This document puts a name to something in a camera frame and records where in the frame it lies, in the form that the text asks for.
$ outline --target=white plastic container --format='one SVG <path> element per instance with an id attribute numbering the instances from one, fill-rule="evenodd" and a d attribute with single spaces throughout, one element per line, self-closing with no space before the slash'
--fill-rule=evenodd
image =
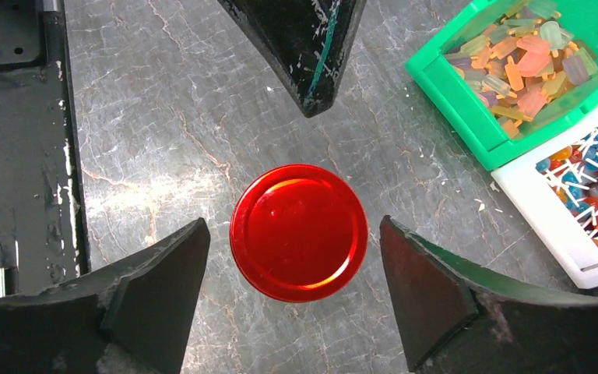
<path id="1" fill-rule="evenodd" d="M 579 288 L 598 287 L 598 248 L 536 169 L 536 163 L 590 134 L 598 106 L 561 135 L 491 175 Z"/>

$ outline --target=black metal part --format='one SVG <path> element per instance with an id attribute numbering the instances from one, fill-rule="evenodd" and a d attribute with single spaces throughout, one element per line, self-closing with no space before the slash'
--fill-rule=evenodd
<path id="1" fill-rule="evenodd" d="M 500 275 L 389 217 L 380 230 L 386 280 L 411 372 L 598 372 L 598 297 Z M 444 279 L 466 290 L 444 292 Z M 461 310 L 468 298 L 477 306 L 474 313 L 458 317 L 437 310 Z M 422 334 L 426 326 L 446 333 L 435 341 Z"/>
<path id="2" fill-rule="evenodd" d="M 104 372 L 120 360 L 115 348 L 148 369 L 180 372 L 208 250 L 201 218 L 39 295 L 0 298 L 0 372 Z"/>
<path id="3" fill-rule="evenodd" d="M 365 0 L 219 0 L 306 117 L 338 92 Z"/>
<path id="4" fill-rule="evenodd" d="M 0 0 L 0 70 L 38 65 L 44 57 L 42 0 Z"/>
<path id="5" fill-rule="evenodd" d="M 39 6 L 14 3 L 0 2 L 7 12 Z M 15 38 L 40 27 L 37 42 L 46 41 L 40 66 L 0 71 L 0 269 L 9 294 L 35 294 L 89 270 L 64 14 L 35 19 L 1 30 Z"/>

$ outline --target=gray tabletop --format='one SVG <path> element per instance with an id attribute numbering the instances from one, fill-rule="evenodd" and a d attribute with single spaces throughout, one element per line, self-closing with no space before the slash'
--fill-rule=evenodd
<path id="1" fill-rule="evenodd" d="M 385 214 L 498 272 L 574 288 L 403 68 L 466 3 L 368 0 L 335 105 L 306 119 L 216 0 L 66 2 L 93 267 L 197 217 L 212 233 L 183 372 L 406 372 Z M 340 175 L 370 224 L 354 280 L 300 305 L 255 291 L 228 245 L 247 185 L 292 163 Z"/>

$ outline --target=red lid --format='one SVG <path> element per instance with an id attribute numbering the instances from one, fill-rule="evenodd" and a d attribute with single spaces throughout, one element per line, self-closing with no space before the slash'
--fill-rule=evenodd
<path id="1" fill-rule="evenodd" d="M 258 291 L 284 302 L 312 302 L 344 287 L 367 246 L 368 224 L 354 191 L 311 165 L 258 178 L 230 221 L 237 267 Z"/>

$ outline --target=green plastic container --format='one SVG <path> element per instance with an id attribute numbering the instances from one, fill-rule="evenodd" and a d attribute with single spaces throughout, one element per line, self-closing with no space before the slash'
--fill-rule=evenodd
<path id="1" fill-rule="evenodd" d="M 482 33 L 521 0 L 474 0 L 422 47 L 407 71 L 452 124 L 478 161 L 489 171 L 514 160 L 579 122 L 598 105 L 598 75 L 551 102 L 535 121 L 519 127 L 510 139 L 443 54 Z M 597 54 L 598 2 L 556 0 L 563 28 L 584 40 Z"/>

